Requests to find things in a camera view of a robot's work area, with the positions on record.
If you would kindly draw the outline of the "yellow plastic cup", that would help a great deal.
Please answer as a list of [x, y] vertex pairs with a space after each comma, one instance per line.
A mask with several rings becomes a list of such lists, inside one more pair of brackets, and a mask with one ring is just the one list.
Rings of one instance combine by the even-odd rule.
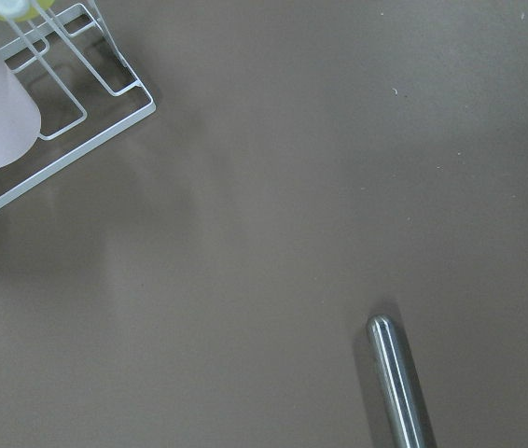
[[54, 0], [0, 0], [0, 21], [28, 21], [39, 16], [36, 7], [46, 10], [54, 3]]

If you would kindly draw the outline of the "steel muddler black tip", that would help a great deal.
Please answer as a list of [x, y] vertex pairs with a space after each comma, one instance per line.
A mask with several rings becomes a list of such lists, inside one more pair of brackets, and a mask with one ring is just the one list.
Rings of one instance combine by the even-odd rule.
[[396, 447], [437, 445], [405, 330], [387, 314], [373, 315], [367, 333]]

